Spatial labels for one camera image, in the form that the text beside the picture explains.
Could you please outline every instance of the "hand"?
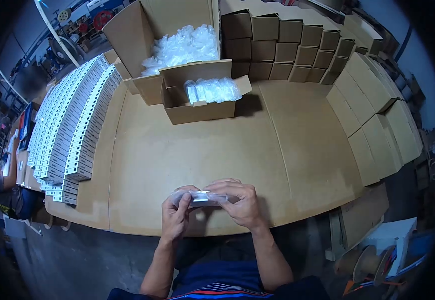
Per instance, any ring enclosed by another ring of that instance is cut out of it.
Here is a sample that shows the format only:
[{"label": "hand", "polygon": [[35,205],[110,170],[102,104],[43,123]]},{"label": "hand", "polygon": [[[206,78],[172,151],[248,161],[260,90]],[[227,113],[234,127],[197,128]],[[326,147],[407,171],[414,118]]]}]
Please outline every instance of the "hand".
[{"label": "hand", "polygon": [[219,195],[238,197],[239,201],[219,203],[236,224],[247,227],[251,232],[267,227],[266,221],[259,212],[256,189],[253,185],[243,184],[238,179],[220,179],[202,189]]},{"label": "hand", "polygon": [[[193,190],[199,191],[194,185],[182,186],[176,190]],[[171,196],[162,203],[162,232],[161,239],[166,242],[173,242],[183,237],[189,224],[189,203],[191,194],[185,193],[178,206],[176,207],[171,201]]]},{"label": "hand", "polygon": [[19,148],[19,135],[14,136],[14,138],[12,139],[12,150],[14,153],[16,153],[17,148]]}]

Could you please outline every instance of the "plastic bag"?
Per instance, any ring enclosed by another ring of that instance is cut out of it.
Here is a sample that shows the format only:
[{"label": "plastic bag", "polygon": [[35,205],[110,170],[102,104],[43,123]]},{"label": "plastic bag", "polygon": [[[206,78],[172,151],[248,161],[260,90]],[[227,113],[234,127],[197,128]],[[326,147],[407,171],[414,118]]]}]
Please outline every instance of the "plastic bag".
[{"label": "plastic bag", "polygon": [[154,41],[152,50],[154,55],[142,61],[146,67],[142,76],[157,75],[165,67],[219,59],[216,32],[206,24],[196,29],[187,25],[171,37],[165,35]]},{"label": "plastic bag", "polygon": [[175,207],[179,206],[179,201],[185,193],[190,193],[191,207],[216,207],[219,203],[226,202],[228,200],[227,195],[218,195],[211,193],[210,191],[191,190],[191,189],[177,189],[169,195],[171,202]]},{"label": "plastic bag", "polygon": [[196,101],[221,103],[236,101],[243,97],[234,80],[229,77],[209,80],[198,79],[196,82],[188,80],[184,83],[184,90],[191,105]]}]

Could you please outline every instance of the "white pole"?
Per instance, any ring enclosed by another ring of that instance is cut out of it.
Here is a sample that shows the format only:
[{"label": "white pole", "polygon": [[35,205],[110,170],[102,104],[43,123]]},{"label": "white pole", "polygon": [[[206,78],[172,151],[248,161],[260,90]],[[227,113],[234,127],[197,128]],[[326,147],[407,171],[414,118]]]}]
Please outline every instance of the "white pole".
[{"label": "white pole", "polygon": [[4,81],[11,87],[11,89],[14,91],[14,93],[16,93],[19,98],[21,98],[26,104],[29,104],[28,100],[24,99],[23,96],[21,96],[21,94],[14,88],[14,86],[7,80],[6,76],[3,74],[3,72],[0,69],[0,74],[1,77],[4,79]]},{"label": "white pole", "polygon": [[58,41],[59,45],[61,46],[62,50],[64,50],[64,52],[66,53],[66,55],[69,57],[69,59],[74,63],[74,65],[76,65],[77,68],[79,68],[79,63],[77,62],[77,60],[73,57],[73,55],[69,52],[69,50],[66,48],[66,46],[64,45],[64,43],[61,41],[61,39],[59,38],[58,33],[56,33],[56,31],[54,30],[53,26],[51,25],[51,23],[48,20],[48,17],[46,16],[46,14],[44,13],[44,10],[42,10],[41,4],[39,0],[34,0],[34,3],[36,4],[37,10],[39,11],[39,13],[41,14],[42,19],[44,20],[44,23],[46,23],[47,27],[49,28],[50,32],[52,33],[52,35],[54,36],[54,38]]}]

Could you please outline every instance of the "person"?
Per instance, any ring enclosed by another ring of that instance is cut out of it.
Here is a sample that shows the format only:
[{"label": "person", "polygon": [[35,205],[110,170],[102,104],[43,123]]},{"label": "person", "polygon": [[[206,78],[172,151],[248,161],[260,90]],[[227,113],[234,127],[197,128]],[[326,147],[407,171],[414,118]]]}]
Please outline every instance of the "person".
[{"label": "person", "polygon": [[18,147],[19,137],[15,136],[12,141],[8,176],[0,175],[0,210],[12,219],[27,220],[31,218],[36,203],[44,197],[40,192],[16,184]]},{"label": "person", "polygon": [[[195,186],[179,189],[195,190]],[[250,261],[195,262],[180,268],[173,281],[176,249],[189,223],[190,193],[185,193],[175,207],[168,197],[162,203],[162,232],[153,261],[144,276],[140,294],[113,289],[108,300],[170,299],[329,299],[315,276],[293,282],[291,267],[274,241],[266,220],[259,211],[254,186],[240,180],[217,180],[203,188],[219,195],[238,198],[219,205],[238,225],[250,231],[255,258]]]}]

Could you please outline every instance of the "warehouse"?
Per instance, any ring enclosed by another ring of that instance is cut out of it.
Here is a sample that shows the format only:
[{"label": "warehouse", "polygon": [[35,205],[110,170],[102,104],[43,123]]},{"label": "warehouse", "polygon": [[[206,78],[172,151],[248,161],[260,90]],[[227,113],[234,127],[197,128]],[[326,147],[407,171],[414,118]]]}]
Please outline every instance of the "warehouse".
[{"label": "warehouse", "polygon": [[435,66],[399,6],[68,2],[23,1],[0,38],[15,294],[415,291],[435,245]]}]

